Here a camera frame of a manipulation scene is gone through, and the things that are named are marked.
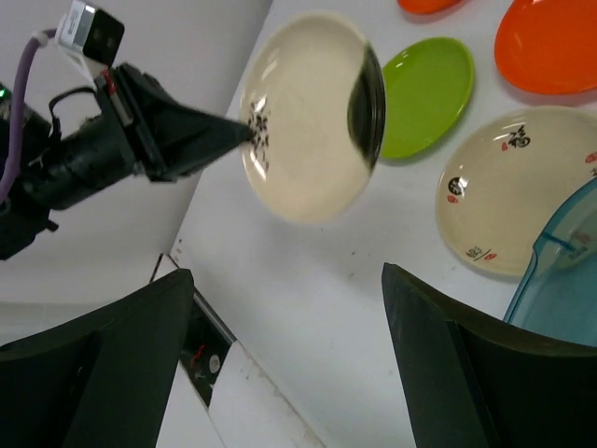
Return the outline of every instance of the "tabletop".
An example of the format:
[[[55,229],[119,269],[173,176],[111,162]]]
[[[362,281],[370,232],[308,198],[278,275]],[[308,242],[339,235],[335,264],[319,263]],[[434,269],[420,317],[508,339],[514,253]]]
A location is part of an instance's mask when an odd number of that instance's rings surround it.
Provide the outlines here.
[[[382,64],[421,39],[445,35],[464,42],[476,65],[471,103],[454,129],[414,160],[378,165],[341,217],[297,226],[273,216],[251,190],[238,151],[204,172],[187,211],[173,256],[326,446],[414,446],[382,303],[384,262],[498,318],[516,289],[516,282],[471,271],[439,235],[436,187],[454,150],[506,112],[597,100],[592,93],[533,95],[500,77],[493,41],[509,3],[463,0],[415,17],[391,0],[274,0],[259,35],[230,117],[258,50],[308,11],[334,10],[353,21]]]

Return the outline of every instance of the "white wall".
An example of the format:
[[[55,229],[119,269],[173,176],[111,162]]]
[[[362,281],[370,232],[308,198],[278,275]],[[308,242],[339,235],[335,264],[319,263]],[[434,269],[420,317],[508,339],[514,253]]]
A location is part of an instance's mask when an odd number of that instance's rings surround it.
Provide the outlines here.
[[[12,86],[31,32],[55,27],[69,0],[3,0],[0,80]],[[224,114],[271,0],[102,0],[125,23],[117,63],[151,73],[176,99]],[[82,84],[53,49],[38,52],[26,101],[44,116],[56,94]],[[97,113],[89,98],[59,105],[65,130]],[[127,179],[63,213],[61,228],[8,262],[0,261],[0,301],[109,301],[149,280],[157,255],[168,251],[197,178],[176,185]]]

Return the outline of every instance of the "blue plastic container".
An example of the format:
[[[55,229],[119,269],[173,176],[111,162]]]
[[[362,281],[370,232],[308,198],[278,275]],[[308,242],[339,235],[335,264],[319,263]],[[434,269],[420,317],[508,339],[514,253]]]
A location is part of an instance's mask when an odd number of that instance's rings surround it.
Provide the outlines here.
[[[597,347],[597,178],[573,194],[539,235],[504,320]]]

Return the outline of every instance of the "purple cable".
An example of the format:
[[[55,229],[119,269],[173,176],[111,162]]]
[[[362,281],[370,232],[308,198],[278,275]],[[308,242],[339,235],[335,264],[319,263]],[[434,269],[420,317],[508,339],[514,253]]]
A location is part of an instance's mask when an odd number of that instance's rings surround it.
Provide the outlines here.
[[[45,30],[42,32],[49,39],[56,35],[56,30]],[[15,85],[12,92],[12,101],[10,103],[10,126],[8,134],[8,156],[5,163],[2,179],[0,179],[0,203],[3,203],[12,184],[14,184],[21,170],[21,151],[22,151],[22,117],[25,105],[25,90],[27,89],[27,78],[29,70],[34,61],[35,52],[39,49],[40,43],[35,38],[29,39],[25,50],[19,61],[19,68],[15,76]]]

